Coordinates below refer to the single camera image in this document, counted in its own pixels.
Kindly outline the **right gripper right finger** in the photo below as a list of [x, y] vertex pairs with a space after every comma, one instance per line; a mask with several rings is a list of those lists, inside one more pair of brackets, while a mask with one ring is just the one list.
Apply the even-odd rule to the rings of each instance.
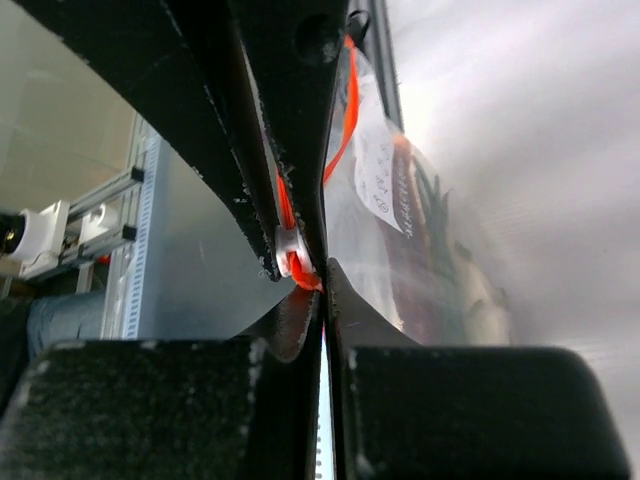
[[327, 266], [339, 479], [627, 479], [588, 364], [558, 347], [422, 346]]

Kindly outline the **toy meat slice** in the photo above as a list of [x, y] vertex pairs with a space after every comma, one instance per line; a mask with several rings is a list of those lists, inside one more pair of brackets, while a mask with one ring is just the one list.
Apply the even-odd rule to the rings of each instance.
[[433, 270], [430, 240], [417, 196], [416, 157], [411, 142], [393, 136], [393, 201], [401, 227], [385, 236], [390, 284], [402, 331], [421, 344], [461, 345], [466, 341], [463, 313]]

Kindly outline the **toy green onion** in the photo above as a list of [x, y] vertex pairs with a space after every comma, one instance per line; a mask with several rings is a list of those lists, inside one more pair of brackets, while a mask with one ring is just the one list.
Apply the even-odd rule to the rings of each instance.
[[492, 284], [472, 250], [451, 232], [450, 193], [441, 190], [439, 176], [430, 177], [418, 162], [414, 166], [433, 270], [446, 282], [449, 297], [472, 324], [509, 323], [511, 312], [505, 290]]

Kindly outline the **clear zip top bag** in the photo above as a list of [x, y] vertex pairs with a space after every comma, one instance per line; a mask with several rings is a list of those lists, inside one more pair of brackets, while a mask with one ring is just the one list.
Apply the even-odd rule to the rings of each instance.
[[473, 253], [456, 197], [386, 116], [343, 47], [322, 179], [333, 325], [347, 345], [507, 345], [509, 301]]

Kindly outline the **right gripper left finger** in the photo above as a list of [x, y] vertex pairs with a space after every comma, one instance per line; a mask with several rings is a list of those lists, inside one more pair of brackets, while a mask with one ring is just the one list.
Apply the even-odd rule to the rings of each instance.
[[295, 289], [227, 340], [67, 341], [1, 420], [5, 479], [310, 479], [320, 296]]

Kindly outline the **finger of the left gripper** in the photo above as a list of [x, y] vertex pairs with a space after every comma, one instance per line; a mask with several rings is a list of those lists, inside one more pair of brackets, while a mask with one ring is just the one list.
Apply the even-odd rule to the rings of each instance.
[[21, 1], [125, 99], [228, 208], [280, 279], [277, 214], [231, 1]]
[[266, 132], [311, 263], [326, 276], [322, 183], [345, 1], [232, 1]]

